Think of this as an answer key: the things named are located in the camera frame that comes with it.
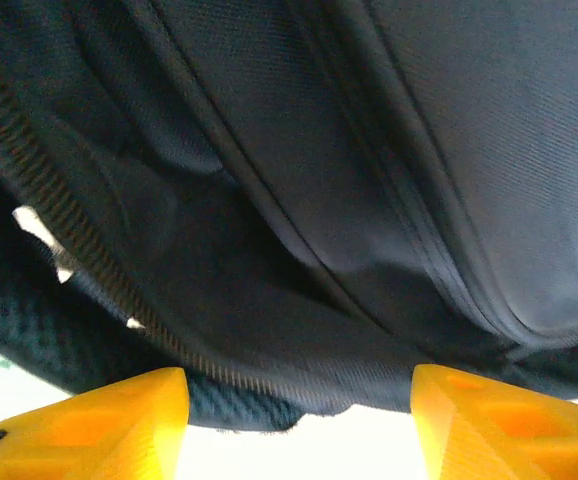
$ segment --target zipper track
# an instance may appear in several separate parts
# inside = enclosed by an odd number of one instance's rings
[[[0,176],[16,188],[56,239],[98,282],[108,298],[145,327],[149,340],[183,365],[233,387],[312,403],[325,397],[269,380],[244,375],[193,352],[161,322],[158,314],[114,260],[84,209],[35,134],[0,69]]]

